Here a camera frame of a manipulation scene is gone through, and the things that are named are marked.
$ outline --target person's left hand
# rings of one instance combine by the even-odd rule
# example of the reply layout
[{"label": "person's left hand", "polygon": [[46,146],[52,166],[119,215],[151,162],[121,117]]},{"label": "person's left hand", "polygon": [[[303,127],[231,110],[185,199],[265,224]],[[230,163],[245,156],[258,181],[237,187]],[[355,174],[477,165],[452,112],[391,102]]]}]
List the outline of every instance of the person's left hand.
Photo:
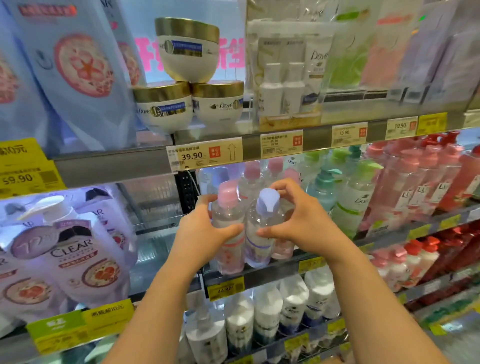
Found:
[{"label": "person's left hand", "polygon": [[180,220],[177,236],[168,256],[169,261],[180,264],[192,277],[215,257],[226,241],[239,235],[244,229],[243,224],[230,225],[222,229],[212,226],[208,204],[216,199],[216,194],[198,197],[195,210]]}]

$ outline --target gold lid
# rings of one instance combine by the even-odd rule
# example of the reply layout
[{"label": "gold lid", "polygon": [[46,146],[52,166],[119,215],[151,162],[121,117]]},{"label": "gold lid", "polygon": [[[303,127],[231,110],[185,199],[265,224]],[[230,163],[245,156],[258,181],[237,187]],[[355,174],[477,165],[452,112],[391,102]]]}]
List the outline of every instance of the gold lid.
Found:
[{"label": "gold lid", "polygon": [[188,82],[161,81],[132,88],[136,102],[161,102],[178,100],[191,95]]},{"label": "gold lid", "polygon": [[243,81],[209,81],[206,84],[191,84],[191,87],[195,97],[243,97]]},{"label": "gold lid", "polygon": [[211,24],[182,18],[156,18],[157,36],[184,36],[220,43],[220,29]]}]

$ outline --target yellow price tag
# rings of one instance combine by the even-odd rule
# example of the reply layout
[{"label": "yellow price tag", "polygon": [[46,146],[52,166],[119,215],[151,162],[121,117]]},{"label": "yellow price tag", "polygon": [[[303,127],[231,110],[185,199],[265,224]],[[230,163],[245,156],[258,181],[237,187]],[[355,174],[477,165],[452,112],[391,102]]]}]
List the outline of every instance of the yellow price tag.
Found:
[{"label": "yellow price tag", "polygon": [[463,129],[480,127],[480,110],[473,110],[465,113]]},{"label": "yellow price tag", "polygon": [[261,135],[261,159],[303,152],[303,130]]},{"label": "yellow price tag", "polygon": [[331,324],[328,324],[328,333],[333,334],[335,332],[340,332],[341,330],[344,330],[346,328],[345,326],[345,319],[341,318],[335,322],[332,322]]},{"label": "yellow price tag", "polygon": [[319,364],[322,361],[321,357],[319,355],[314,356],[313,358],[310,358],[305,364]]},{"label": "yellow price tag", "polygon": [[418,120],[418,116],[414,116],[411,118],[388,120],[385,140],[393,140],[415,136]]},{"label": "yellow price tag", "polygon": [[299,262],[299,274],[303,274],[310,270],[324,267],[326,265],[325,258],[319,256],[317,258],[302,260]]},{"label": "yellow price tag", "polygon": [[288,339],[285,341],[285,351],[293,352],[301,346],[306,347],[309,341],[308,333]]},{"label": "yellow price tag", "polygon": [[91,340],[120,334],[133,317],[135,309],[129,299],[82,312]]},{"label": "yellow price tag", "polygon": [[448,113],[441,112],[439,114],[420,116],[417,135],[443,133],[447,130],[447,115]]},{"label": "yellow price tag", "polygon": [[408,233],[407,240],[415,240],[421,238],[422,236],[427,236],[430,232],[430,228],[432,226],[430,224],[420,226],[419,228],[410,230]]},{"label": "yellow price tag", "polygon": [[461,215],[455,215],[455,216],[452,216],[451,218],[446,218],[445,220],[440,222],[439,231],[457,227],[461,218],[462,218]]},{"label": "yellow price tag", "polygon": [[367,142],[368,123],[332,126],[332,148],[341,146],[357,146]]},{"label": "yellow price tag", "polygon": [[253,364],[253,355],[246,356],[244,358],[238,359],[231,364]]},{"label": "yellow price tag", "polygon": [[230,297],[234,294],[243,292],[245,290],[245,280],[243,279],[243,276],[241,276],[227,282],[210,286],[207,290],[210,302],[213,302],[220,298]]},{"label": "yellow price tag", "polygon": [[38,352],[49,355],[90,341],[81,311],[73,311],[27,325]]},{"label": "yellow price tag", "polygon": [[351,348],[350,342],[346,342],[346,343],[343,343],[342,345],[340,345],[340,350],[343,351],[343,352],[349,351],[350,348]]},{"label": "yellow price tag", "polygon": [[360,250],[361,250],[364,254],[368,254],[368,253],[370,252],[370,250],[373,248],[374,245],[375,245],[375,243],[370,243],[370,244],[361,246],[361,247],[360,247]]},{"label": "yellow price tag", "polygon": [[445,331],[445,329],[442,327],[442,325],[430,325],[430,331],[435,335],[435,336],[445,336],[448,335],[448,332]]},{"label": "yellow price tag", "polygon": [[45,162],[47,157],[35,138],[0,143],[0,166]]},{"label": "yellow price tag", "polygon": [[0,167],[0,198],[65,190],[51,160]]},{"label": "yellow price tag", "polygon": [[402,293],[401,295],[397,296],[398,301],[401,303],[401,304],[406,304],[408,302],[408,298],[407,298],[407,294],[406,293]]},{"label": "yellow price tag", "polygon": [[172,172],[243,162],[241,137],[167,146]]}]

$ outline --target hand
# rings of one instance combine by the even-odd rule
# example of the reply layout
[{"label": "hand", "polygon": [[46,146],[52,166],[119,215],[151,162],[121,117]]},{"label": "hand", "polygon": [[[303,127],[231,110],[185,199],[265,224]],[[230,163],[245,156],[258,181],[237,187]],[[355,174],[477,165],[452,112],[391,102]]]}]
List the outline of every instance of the hand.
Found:
[{"label": "hand", "polygon": [[354,245],[330,219],[322,205],[307,195],[293,180],[273,183],[281,198],[295,205],[291,218],[282,224],[259,229],[263,238],[289,240],[308,253],[335,259],[346,245]]},{"label": "hand", "polygon": [[199,196],[197,206],[182,217],[168,261],[189,270],[193,277],[206,263],[212,260],[220,247],[229,239],[239,235],[243,224],[217,229],[210,221],[208,203],[217,199],[216,194]]}]

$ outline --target cream jar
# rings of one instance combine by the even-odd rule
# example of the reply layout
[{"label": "cream jar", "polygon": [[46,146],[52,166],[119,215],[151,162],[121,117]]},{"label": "cream jar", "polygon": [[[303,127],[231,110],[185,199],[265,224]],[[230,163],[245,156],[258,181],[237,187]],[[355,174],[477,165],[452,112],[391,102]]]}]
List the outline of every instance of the cream jar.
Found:
[{"label": "cream jar", "polygon": [[193,110],[205,126],[234,124],[243,113],[242,81],[191,84]]},{"label": "cream jar", "polygon": [[132,90],[140,120],[150,131],[172,134],[187,129],[192,122],[192,94],[187,82],[155,82]]},{"label": "cream jar", "polygon": [[218,64],[220,29],[180,18],[157,18],[155,29],[163,66],[175,81],[208,82]]}]

